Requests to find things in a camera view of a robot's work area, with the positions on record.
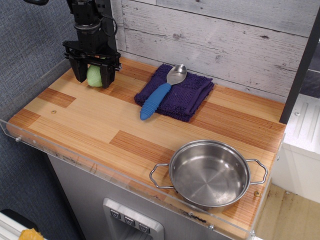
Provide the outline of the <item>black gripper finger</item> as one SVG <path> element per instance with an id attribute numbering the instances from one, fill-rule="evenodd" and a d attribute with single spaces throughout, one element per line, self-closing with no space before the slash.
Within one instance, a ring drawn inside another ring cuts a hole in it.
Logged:
<path id="1" fill-rule="evenodd" d="M 82 83 L 87 79 L 88 64 L 81 58 L 69 56 L 69 62 L 76 79 Z"/>
<path id="2" fill-rule="evenodd" d="M 107 89 L 115 80 L 116 67 L 114 64 L 102 64 L 100 66 L 100 76 L 102 87 Z"/>

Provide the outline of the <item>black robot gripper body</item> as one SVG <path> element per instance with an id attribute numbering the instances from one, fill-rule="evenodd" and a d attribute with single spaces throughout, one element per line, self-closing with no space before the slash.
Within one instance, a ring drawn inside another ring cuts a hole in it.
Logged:
<path id="1" fill-rule="evenodd" d="M 77 40 L 65 40 L 62 45 L 65 47 L 65 58 L 69 60 L 69 56 L 83 59 L 90 65 L 100 65 L 97 57 L 105 58 L 113 64 L 116 71 L 120 71 L 122 64 L 120 63 L 120 53 L 117 49 L 113 50 L 108 45 L 108 37 L 103 30 L 102 23 L 93 23 L 90 25 L 74 25 L 77 33 Z"/>

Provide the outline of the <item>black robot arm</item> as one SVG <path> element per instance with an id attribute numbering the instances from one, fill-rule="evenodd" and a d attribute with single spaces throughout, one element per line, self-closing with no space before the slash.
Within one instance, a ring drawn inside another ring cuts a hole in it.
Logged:
<path id="1" fill-rule="evenodd" d="M 76 79 L 84 82 L 88 66 L 99 68 L 104 89 L 115 80 L 120 71 L 121 54 L 117 50 L 116 34 L 118 25 L 113 18 L 109 0 L 68 0 L 74 17 L 77 40 L 66 40 L 65 58 L 69 60 Z"/>

